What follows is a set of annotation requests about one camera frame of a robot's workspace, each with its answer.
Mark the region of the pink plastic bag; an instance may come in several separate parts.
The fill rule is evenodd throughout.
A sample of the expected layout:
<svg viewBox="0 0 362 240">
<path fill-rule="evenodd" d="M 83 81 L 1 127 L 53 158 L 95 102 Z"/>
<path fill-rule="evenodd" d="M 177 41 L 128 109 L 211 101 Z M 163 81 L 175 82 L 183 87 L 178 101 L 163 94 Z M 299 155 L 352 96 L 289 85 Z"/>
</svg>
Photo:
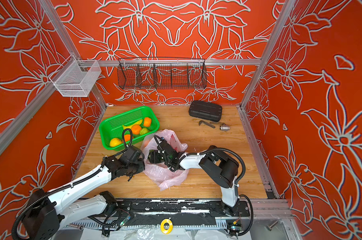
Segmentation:
<svg viewBox="0 0 362 240">
<path fill-rule="evenodd" d="M 162 130 L 155 133 L 160 138 L 164 138 L 172 148 L 177 152 L 185 151 L 188 148 L 186 143 L 182 144 L 176 133 L 172 130 Z M 154 140 L 155 134 L 149 134 L 143 140 L 141 151 L 145 155 L 145 170 L 143 173 L 149 177 L 159 188 L 164 191 L 172 186 L 179 186 L 187 178 L 189 170 L 177 170 L 172 172 L 163 164 L 151 164 L 148 160 L 150 150 L 157 149 L 157 143 Z"/>
</svg>

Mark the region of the yellow orange mango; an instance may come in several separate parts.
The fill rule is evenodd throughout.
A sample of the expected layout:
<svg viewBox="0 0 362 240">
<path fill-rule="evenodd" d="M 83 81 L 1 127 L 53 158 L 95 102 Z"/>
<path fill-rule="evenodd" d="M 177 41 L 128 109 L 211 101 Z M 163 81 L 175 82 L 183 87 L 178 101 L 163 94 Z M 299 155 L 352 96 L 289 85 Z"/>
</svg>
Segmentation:
<svg viewBox="0 0 362 240">
<path fill-rule="evenodd" d="M 123 142 L 119 139 L 119 138 L 113 138 L 110 140 L 109 142 L 109 146 L 111 148 L 117 147 L 119 145 L 121 145 Z"/>
</svg>

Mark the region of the green fruit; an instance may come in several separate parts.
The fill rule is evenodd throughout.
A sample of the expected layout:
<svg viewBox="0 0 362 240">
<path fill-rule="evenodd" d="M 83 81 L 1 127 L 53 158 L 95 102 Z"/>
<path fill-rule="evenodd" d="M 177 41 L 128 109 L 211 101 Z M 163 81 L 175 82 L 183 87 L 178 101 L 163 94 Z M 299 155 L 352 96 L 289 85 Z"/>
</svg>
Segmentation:
<svg viewBox="0 0 362 240">
<path fill-rule="evenodd" d="M 139 134 L 140 134 L 140 136 L 143 136 L 143 135 L 145 135 L 145 134 L 147 134 L 147 133 L 149 133 L 149 132 L 150 132 L 150 131 L 149 131 L 147 128 L 141 128 Z"/>
</svg>

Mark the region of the orange fruit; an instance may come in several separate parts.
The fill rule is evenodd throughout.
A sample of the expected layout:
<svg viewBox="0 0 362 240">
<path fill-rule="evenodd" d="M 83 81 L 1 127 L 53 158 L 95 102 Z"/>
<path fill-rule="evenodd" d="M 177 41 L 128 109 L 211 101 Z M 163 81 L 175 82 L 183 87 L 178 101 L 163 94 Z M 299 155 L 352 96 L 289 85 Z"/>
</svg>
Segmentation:
<svg viewBox="0 0 362 240">
<path fill-rule="evenodd" d="M 129 142 L 131 140 L 131 138 L 132 138 L 132 136 L 130 134 L 124 135 L 124 140 L 126 143 Z"/>
<path fill-rule="evenodd" d="M 151 126 L 151 124 L 152 124 L 152 119 L 151 118 L 149 118 L 149 117 L 144 118 L 143 126 L 145 128 L 149 128 Z"/>
<path fill-rule="evenodd" d="M 142 127 L 140 125 L 133 125 L 131 127 L 131 130 L 134 135 L 140 135 L 140 131 L 142 130 Z"/>
</svg>

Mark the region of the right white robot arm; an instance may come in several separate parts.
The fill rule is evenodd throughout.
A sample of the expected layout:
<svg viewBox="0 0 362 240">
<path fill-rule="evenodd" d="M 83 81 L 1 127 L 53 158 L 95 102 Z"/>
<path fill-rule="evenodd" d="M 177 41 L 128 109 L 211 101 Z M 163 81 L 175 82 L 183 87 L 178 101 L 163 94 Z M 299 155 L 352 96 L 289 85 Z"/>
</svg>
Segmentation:
<svg viewBox="0 0 362 240">
<path fill-rule="evenodd" d="M 178 152 L 164 138 L 155 140 L 157 148 L 150 150 L 148 155 L 151 164 L 165 164 L 172 172 L 204 170 L 220 186 L 222 193 L 221 203 L 213 211 L 231 217 L 240 216 L 240 198 L 249 200 L 249 197 L 238 193 L 239 181 L 246 173 L 246 164 L 237 153 L 214 145 L 199 153 Z"/>
</svg>

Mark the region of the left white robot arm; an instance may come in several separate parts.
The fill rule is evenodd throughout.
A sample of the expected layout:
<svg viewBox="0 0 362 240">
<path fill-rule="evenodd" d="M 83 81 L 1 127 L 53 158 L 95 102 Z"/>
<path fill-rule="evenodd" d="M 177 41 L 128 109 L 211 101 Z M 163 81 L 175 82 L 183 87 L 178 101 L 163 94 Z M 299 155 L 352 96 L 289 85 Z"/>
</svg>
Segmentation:
<svg viewBox="0 0 362 240">
<path fill-rule="evenodd" d="M 67 185 L 49 192 L 39 189 L 30 197 L 27 207 L 16 218 L 11 230 L 14 240 L 19 240 L 19 225 L 23 225 L 30 240 L 48 240 L 54 234 L 72 222 L 85 217 L 111 213 L 116 203 L 115 197 L 103 192 L 94 198 L 79 199 L 115 178 L 141 173 L 145 169 L 145 155 L 133 141 L 124 142 L 124 149 L 109 157 L 103 157 L 102 163 L 90 172 Z"/>
</svg>

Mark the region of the green plastic basket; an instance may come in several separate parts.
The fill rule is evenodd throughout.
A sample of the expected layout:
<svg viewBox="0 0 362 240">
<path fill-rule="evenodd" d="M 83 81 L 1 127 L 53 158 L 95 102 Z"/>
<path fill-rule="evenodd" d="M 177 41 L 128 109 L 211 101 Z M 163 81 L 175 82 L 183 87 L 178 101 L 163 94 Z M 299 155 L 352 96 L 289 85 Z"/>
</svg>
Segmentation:
<svg viewBox="0 0 362 240">
<path fill-rule="evenodd" d="M 99 131 L 105 149 L 120 151 L 124 148 L 123 140 L 129 143 L 125 135 L 133 138 L 131 143 L 134 145 L 159 128 L 160 122 L 153 110 L 143 106 L 103 120 Z"/>
</svg>

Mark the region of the yellow banana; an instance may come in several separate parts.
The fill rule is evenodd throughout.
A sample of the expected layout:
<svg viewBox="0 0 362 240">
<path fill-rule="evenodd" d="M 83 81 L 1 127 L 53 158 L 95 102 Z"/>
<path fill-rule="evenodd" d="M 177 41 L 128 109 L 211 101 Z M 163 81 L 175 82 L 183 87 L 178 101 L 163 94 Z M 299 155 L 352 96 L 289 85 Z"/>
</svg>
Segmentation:
<svg viewBox="0 0 362 240">
<path fill-rule="evenodd" d="M 138 121 L 136 121 L 135 123 L 133 123 L 133 124 L 131 124 L 131 125 L 129 125 L 129 126 L 123 125 L 123 129 L 124 129 L 124 130 L 125 130 L 125 129 L 131 129 L 134 125 L 140 125 L 142 122 L 143 122 L 143 119 L 138 120 Z"/>
</svg>

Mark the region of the black hex key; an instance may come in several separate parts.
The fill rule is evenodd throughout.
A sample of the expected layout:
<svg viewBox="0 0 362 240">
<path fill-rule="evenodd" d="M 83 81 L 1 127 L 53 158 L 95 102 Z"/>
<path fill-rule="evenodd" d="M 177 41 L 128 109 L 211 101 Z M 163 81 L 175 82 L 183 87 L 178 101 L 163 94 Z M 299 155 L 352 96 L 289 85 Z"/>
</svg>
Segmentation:
<svg viewBox="0 0 362 240">
<path fill-rule="evenodd" d="M 213 124 L 211 124 L 211 123 L 208 123 L 208 122 L 206 122 L 206 121 L 199 121 L 199 126 L 201 126 L 201 125 L 205 125 L 205 126 L 208 126 L 208 127 L 210 127 L 210 128 L 213 128 L 213 129 L 216 128 L 215 125 L 213 125 Z"/>
</svg>

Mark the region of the black plastic case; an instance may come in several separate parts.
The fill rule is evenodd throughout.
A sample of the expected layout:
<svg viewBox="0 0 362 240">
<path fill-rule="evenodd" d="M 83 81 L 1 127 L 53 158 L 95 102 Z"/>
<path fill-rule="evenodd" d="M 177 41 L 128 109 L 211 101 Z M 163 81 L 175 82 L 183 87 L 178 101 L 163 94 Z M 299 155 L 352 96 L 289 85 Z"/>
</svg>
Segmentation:
<svg viewBox="0 0 362 240">
<path fill-rule="evenodd" d="M 189 115 L 199 119 L 219 122 L 222 118 L 222 111 L 223 107 L 221 105 L 195 100 L 190 105 Z"/>
</svg>

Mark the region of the metal drill chuck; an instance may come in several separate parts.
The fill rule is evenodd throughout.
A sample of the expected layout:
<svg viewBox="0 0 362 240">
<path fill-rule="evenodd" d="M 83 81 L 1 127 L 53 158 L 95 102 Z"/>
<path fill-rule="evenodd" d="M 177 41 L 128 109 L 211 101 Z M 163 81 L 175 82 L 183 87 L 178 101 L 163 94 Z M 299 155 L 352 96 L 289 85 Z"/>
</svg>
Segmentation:
<svg viewBox="0 0 362 240">
<path fill-rule="evenodd" d="M 231 129 L 231 127 L 228 126 L 228 125 L 225 125 L 225 124 L 220 125 L 220 130 L 221 130 L 221 131 L 227 132 L 227 131 L 229 131 L 230 129 Z"/>
</svg>

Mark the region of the yellow tape roll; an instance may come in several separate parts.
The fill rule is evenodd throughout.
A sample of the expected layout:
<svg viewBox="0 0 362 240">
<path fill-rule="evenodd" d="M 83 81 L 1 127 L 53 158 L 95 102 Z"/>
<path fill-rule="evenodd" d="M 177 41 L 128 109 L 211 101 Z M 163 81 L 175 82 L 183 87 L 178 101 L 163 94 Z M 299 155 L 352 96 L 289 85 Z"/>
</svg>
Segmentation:
<svg viewBox="0 0 362 240">
<path fill-rule="evenodd" d="M 160 230 L 165 235 L 170 234 L 173 231 L 173 227 L 173 222 L 170 219 L 164 219 L 160 224 Z"/>
</svg>

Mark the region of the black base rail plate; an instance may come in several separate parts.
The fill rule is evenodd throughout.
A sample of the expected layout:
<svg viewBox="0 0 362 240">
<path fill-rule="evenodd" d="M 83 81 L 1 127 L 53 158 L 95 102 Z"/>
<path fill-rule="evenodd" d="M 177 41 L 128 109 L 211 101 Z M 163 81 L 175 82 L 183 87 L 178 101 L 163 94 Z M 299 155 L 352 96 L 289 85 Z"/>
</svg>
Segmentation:
<svg viewBox="0 0 362 240">
<path fill-rule="evenodd" d="M 123 215 L 207 214 L 212 217 L 250 217 L 246 201 L 238 200 L 234 207 L 220 199 L 117 199 L 117 209 Z"/>
</svg>

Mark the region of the white mesh wall basket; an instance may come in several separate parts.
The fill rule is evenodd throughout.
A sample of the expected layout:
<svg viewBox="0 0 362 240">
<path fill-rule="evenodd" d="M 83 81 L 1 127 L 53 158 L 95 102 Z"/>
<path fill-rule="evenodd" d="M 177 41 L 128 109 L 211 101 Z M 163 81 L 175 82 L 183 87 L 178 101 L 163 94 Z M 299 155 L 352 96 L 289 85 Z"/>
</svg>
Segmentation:
<svg viewBox="0 0 362 240">
<path fill-rule="evenodd" d="M 90 61 L 89 67 L 83 67 L 78 61 L 70 60 L 54 71 L 50 81 L 63 97 L 87 97 L 100 74 L 97 61 Z"/>
</svg>

